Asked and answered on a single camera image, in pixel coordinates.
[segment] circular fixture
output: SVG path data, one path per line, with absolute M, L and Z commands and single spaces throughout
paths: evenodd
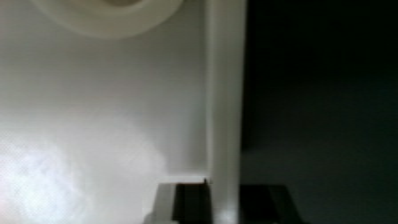
M 77 33 L 122 39 L 170 19 L 184 0 L 33 0 L 54 21 Z

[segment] white vertical edge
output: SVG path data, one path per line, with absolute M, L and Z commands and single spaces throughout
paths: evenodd
M 216 224 L 239 224 L 246 2 L 207 0 L 207 137 Z

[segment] white surface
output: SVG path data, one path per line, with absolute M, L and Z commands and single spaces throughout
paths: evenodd
M 216 224 L 239 224 L 246 0 L 209 0 L 209 158 Z
M 113 0 L 33 0 L 52 20 L 81 34 L 127 38 L 145 33 L 170 19 L 184 0 L 141 0 L 113 5 Z
M 203 2 L 123 41 L 0 6 L 0 223 L 141 224 L 207 176 Z

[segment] white wall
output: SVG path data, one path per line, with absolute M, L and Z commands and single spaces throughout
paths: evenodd
M 0 3 L 0 223 L 141 223 L 159 178 L 205 175 L 203 3 L 122 41 Z

